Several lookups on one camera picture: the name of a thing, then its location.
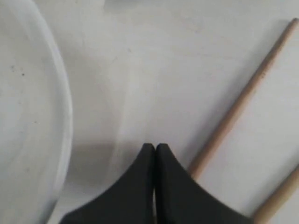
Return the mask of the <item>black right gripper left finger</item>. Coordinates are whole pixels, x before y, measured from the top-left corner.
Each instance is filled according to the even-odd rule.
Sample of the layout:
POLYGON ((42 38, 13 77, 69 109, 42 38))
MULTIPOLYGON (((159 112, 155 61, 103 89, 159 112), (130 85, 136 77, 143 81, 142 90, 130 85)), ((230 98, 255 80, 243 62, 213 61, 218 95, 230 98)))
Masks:
POLYGON ((153 224, 155 148, 143 144, 128 170, 104 193, 64 215, 62 224, 153 224))

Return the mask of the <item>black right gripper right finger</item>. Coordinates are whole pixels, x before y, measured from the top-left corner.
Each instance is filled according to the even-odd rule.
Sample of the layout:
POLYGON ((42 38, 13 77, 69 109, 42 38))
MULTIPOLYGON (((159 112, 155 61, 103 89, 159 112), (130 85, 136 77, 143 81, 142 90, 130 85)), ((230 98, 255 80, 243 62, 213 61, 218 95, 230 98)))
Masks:
POLYGON ((155 198, 159 224, 252 224, 201 188, 180 165, 170 147, 155 152, 155 198))

